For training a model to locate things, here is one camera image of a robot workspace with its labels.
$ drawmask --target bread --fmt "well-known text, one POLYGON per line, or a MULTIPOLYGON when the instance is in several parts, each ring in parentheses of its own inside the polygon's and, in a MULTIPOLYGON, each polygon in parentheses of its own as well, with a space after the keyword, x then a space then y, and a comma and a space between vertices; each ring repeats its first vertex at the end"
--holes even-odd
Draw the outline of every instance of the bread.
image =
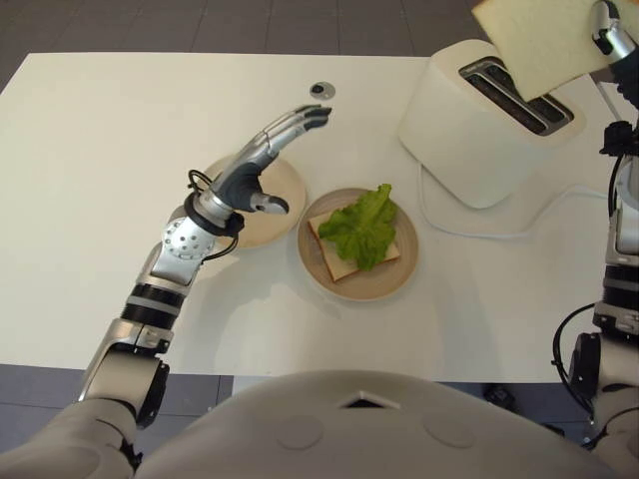
MULTIPOLYGON (((528 101, 607 60, 590 33, 594 0, 484 0, 472 9, 528 101)), ((614 0, 621 24, 639 41, 637 0, 614 0)))
MULTIPOLYGON (((344 261, 343 259, 341 259, 337 255, 334 244, 320 238, 318 229, 320 228, 321 224, 328 221, 330 215, 332 215, 332 212, 324 213, 323 215, 311 218, 309 220, 309 228, 319 242, 321 255, 323 256, 323 260, 326 263, 326 267, 328 268, 330 277, 332 278, 333 282, 336 282, 343 277, 358 272, 359 269, 357 268, 357 264, 355 264, 355 261, 344 261)), ((386 252, 386 258, 384 259, 384 261, 391 261, 393 259, 397 259, 398 257, 399 249, 397 249, 397 245, 392 242, 388 247, 388 251, 386 252)))

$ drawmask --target plate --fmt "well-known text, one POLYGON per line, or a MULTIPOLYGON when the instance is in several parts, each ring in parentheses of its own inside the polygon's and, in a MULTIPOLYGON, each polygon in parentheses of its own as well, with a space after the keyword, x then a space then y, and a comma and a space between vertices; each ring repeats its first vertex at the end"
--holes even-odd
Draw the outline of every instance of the plate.
MULTIPOLYGON (((214 179, 227 165, 226 157, 213 163, 205 173, 214 179)), ((244 229, 240 232, 238 247, 258 247, 268 244, 288 233, 300 219, 307 205, 307 189, 302 177, 283 158, 277 158, 260 175, 260 183, 265 193, 284 198, 289 203, 287 215, 239 212, 244 217, 244 229)), ((218 243, 226 246, 228 238, 219 238, 218 243)))
POLYGON ((415 228, 408 215, 397 207, 394 227, 399 258, 378 264, 370 271, 358 271, 337 282, 332 281, 321 255, 320 244, 309 228, 309 219, 351 205, 366 192, 360 188, 348 188, 324 195, 307 209, 298 227, 300 259, 311 277, 333 294, 356 301, 381 299, 400 289, 414 272, 419 252, 415 228))

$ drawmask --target toaster cord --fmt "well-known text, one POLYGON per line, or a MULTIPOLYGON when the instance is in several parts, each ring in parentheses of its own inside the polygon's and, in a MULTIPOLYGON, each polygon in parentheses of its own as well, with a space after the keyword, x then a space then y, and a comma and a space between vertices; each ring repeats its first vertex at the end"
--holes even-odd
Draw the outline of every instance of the toaster cord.
POLYGON ((541 208, 530 220, 528 225, 520 232, 517 233, 466 233, 466 232, 457 232, 451 230, 443 225, 440 225, 434 221, 432 221, 428 217, 428 212, 426 210, 426 202, 423 194, 423 171, 424 166, 420 162, 417 163, 417 190, 419 193, 419 210, 421 211, 421 215, 424 220, 436 230, 439 230, 448 235, 454 235, 456 237, 464 237, 464 238, 476 238, 483 240, 517 240, 521 238, 527 238, 532 233, 536 223, 541 220, 550 210, 552 210, 555 206, 561 203, 566 197, 572 195, 580 195, 586 197, 598 198, 600 200, 607 200, 607 195, 596 192, 591 188, 586 187, 585 185, 570 185, 566 187, 561 193, 557 194, 552 200, 550 200, 546 205, 541 208))

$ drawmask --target lettuce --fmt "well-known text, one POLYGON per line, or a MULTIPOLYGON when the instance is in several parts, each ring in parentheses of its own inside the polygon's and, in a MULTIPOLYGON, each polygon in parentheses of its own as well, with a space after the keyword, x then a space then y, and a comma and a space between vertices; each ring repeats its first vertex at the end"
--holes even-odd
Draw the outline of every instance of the lettuce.
POLYGON ((335 210, 319 226, 319 237, 335 243, 341 259, 354 259, 359 269, 371 270, 384 261, 395 238, 392 221, 397 206, 388 198, 391 186, 377 187, 376 192, 361 195, 357 202, 335 210))

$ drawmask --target floor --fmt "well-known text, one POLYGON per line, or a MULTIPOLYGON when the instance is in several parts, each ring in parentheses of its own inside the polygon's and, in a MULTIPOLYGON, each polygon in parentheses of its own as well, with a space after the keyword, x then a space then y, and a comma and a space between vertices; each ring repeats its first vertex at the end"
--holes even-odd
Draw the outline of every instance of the floor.
MULTIPOLYGON (((474 0, 0 0, 0 91, 29 52, 159 51, 428 56, 485 38, 474 0)), ((0 364, 0 452, 76 397, 78 370, 0 364)), ((480 384, 450 384, 481 397, 480 384)), ((172 375, 150 452, 231 395, 233 377, 172 375)), ((518 412, 583 438, 560 384, 513 384, 518 412)))

